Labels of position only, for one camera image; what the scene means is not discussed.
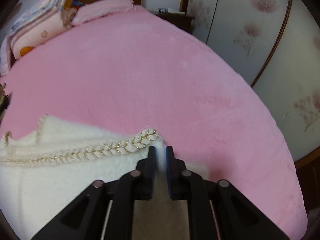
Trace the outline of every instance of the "pink bed sheet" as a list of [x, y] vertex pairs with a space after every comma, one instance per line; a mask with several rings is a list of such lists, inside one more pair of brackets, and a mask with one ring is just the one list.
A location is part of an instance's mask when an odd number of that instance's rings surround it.
[[283, 135], [259, 97], [193, 36], [136, 11], [93, 20], [17, 61], [0, 133], [21, 138], [44, 113], [134, 134], [158, 129], [177, 156], [230, 180], [292, 240], [307, 217]]

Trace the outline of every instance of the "pillow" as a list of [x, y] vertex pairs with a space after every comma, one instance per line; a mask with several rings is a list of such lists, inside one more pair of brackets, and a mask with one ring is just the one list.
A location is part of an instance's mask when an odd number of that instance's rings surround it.
[[11, 26], [0, 48], [0, 75], [8, 74], [11, 55], [20, 59], [36, 46], [68, 30], [76, 14], [73, 0], [40, 0]]
[[128, 11], [133, 8], [133, 0], [101, 0], [79, 8], [72, 25], [106, 16], [115, 12]]

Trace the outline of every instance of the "white fluffy garment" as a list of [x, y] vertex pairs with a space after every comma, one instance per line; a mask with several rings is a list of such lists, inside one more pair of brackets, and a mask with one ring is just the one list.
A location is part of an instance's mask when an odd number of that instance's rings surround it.
[[[101, 155], [65, 161], [64, 164], [43, 165], [39, 162], [22, 166], [8, 160], [22, 156], [32, 159], [77, 148], [90, 149], [129, 138], [52, 116], [46, 116], [36, 131], [18, 141], [8, 134], [4, 136], [4, 143], [0, 145], [0, 208], [17, 236], [21, 240], [30, 240], [96, 179], [109, 182], [134, 170], [138, 160], [147, 157], [148, 146], [133, 153]], [[169, 198], [165, 145], [161, 138], [150, 145], [156, 147], [157, 155], [154, 194], [151, 201], [135, 201], [132, 239], [189, 239], [187, 203]], [[205, 168], [186, 165], [204, 179], [208, 178]]]

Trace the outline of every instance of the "wardrobe door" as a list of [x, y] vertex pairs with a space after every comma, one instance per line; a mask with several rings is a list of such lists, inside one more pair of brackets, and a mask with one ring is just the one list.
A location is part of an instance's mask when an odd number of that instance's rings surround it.
[[253, 87], [281, 129], [294, 160], [320, 145], [320, 29], [301, 0]]
[[207, 45], [252, 84], [285, 19], [289, 0], [218, 0]]
[[195, 17], [192, 21], [192, 35], [206, 43], [209, 35], [217, 0], [189, 0], [187, 15]]

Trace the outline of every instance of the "nightstand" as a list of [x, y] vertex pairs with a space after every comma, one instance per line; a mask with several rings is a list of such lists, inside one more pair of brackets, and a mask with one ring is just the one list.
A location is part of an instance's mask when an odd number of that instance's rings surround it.
[[190, 33], [191, 21], [194, 17], [173, 13], [156, 13], [155, 15]]

